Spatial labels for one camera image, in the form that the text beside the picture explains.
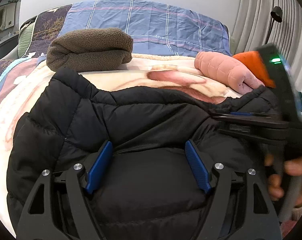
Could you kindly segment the person's right hand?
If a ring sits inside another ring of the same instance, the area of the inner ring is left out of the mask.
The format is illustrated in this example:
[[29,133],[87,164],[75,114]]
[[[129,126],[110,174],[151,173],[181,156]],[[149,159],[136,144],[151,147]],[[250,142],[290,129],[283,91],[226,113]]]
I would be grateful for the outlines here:
[[[286,161],[284,171],[290,176],[302,176],[302,157]],[[269,177],[268,192],[272,200],[279,200],[284,196],[284,190],[281,188],[281,177],[278,174],[272,174]],[[302,207],[302,186],[295,207]]]

